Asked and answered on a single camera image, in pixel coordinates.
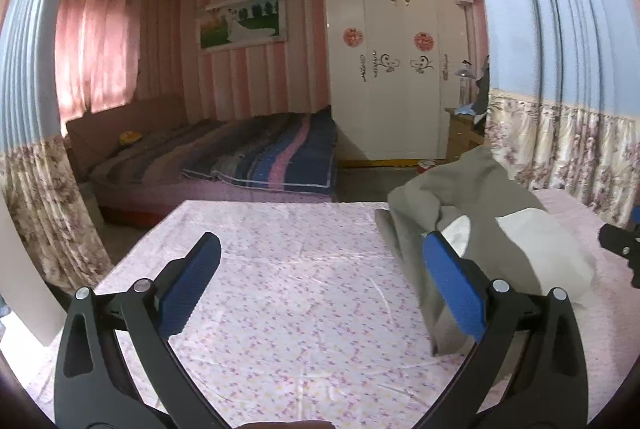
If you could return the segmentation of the olive and white jacket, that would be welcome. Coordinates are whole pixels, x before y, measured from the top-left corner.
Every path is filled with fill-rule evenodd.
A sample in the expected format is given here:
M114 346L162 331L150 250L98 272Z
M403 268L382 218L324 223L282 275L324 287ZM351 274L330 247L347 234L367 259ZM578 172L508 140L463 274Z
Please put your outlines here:
M387 197L375 223L418 299L435 357L469 351L423 262L424 235L438 231L456 254L474 261L488 279L504 279L522 293L561 287L582 299L596 276L596 259L538 198L510 179L481 146L456 162L416 176Z

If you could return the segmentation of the dark clothes pile on cabinet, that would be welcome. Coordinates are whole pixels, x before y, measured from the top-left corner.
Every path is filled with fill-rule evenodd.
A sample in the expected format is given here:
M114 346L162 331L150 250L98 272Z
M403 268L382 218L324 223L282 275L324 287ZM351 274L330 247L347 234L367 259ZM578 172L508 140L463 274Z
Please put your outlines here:
M473 129L475 132L478 132L479 134L484 134L486 116L488 111L489 89L490 89L489 56L486 56L486 60L483 65L483 74L482 74L482 77L480 77L480 79L477 79L476 86L477 86L478 93L477 93L475 102L473 103L473 106L472 106L472 110L474 112Z

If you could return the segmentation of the white board at left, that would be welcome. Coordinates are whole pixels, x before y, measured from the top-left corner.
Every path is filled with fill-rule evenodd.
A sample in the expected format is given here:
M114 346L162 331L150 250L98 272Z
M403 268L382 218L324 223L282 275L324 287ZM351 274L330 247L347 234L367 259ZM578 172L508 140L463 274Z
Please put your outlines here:
M66 313L28 256L4 198L0 231L1 296L41 345L50 345Z

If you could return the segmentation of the wooden bedside cabinet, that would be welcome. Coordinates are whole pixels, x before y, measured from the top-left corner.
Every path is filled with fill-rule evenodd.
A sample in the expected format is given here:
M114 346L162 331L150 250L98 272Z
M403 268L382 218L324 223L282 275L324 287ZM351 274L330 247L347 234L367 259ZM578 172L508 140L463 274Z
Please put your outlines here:
M460 156L485 143L483 132L475 127L470 115L456 114L453 108L445 108L449 115L449 131L445 160L455 162Z

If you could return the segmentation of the left blue floral curtain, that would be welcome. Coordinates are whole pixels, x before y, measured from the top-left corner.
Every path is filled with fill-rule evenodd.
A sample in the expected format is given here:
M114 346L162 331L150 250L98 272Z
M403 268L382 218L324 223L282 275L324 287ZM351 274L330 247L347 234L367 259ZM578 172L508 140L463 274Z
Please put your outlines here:
M111 270L61 134L54 40L60 0L10 0L1 32L1 192L43 281L73 293Z

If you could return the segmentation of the blue floral curtain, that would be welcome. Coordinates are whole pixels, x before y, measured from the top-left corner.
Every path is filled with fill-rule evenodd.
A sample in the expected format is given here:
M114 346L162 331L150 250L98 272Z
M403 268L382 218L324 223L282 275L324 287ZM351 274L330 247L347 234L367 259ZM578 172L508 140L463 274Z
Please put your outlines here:
M54 40L60 0L10 0L1 32L1 192L43 281L73 293L111 270L61 134Z
M639 0L485 0L487 139L509 176L624 225L639 201Z

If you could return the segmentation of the yellow toy on bed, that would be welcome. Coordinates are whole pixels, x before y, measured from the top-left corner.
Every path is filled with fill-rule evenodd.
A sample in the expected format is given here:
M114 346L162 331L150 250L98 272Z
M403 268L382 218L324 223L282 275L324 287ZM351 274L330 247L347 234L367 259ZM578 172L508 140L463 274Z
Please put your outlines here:
M134 143L137 143L141 139L142 139L142 134L140 134L140 132L125 131L119 136L118 141L119 141L119 144L122 146L129 146L129 145L133 145Z

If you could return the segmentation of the bed with maroon base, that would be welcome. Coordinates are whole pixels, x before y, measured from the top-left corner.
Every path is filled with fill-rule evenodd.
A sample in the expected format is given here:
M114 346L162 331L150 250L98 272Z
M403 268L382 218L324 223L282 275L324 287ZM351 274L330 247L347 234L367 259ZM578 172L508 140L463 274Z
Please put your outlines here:
M76 175L103 219L153 227L186 201L329 203L337 128L329 108L191 124L177 96L66 125Z

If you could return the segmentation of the right blue floral curtain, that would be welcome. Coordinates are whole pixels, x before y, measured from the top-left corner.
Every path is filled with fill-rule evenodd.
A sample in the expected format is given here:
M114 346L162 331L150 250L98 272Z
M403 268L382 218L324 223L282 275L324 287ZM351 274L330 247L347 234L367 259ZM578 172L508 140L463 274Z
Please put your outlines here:
M639 0L485 0L487 139L509 176L624 225L639 201Z

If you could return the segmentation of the striped blue pink blanket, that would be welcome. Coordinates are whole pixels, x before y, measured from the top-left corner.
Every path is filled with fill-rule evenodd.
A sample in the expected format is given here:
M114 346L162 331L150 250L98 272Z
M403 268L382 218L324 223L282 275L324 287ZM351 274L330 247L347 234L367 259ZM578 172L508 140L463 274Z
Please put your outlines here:
M240 189L330 196L336 179L337 126L327 106L145 134L90 172L116 188L220 181Z

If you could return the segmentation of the white wardrobe with decals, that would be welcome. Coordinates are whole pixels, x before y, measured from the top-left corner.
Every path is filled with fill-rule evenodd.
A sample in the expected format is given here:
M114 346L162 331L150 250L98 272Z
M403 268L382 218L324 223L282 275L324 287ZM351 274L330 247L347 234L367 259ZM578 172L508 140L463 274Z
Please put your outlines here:
M326 28L338 159L444 157L469 57L458 0L326 0Z

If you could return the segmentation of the pink window curtain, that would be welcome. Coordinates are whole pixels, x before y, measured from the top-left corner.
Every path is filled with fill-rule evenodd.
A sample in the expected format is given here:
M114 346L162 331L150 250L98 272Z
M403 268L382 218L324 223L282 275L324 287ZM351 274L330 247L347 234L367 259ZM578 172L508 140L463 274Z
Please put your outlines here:
M62 129L134 100L140 35L141 0L60 0L54 65Z

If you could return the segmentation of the framed wedding picture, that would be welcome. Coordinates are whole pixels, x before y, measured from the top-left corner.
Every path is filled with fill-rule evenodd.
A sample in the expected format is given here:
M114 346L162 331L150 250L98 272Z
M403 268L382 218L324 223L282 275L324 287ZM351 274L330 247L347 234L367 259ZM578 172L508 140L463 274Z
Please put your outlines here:
M196 39L204 52L276 44L286 38L286 0L226 0L196 12Z

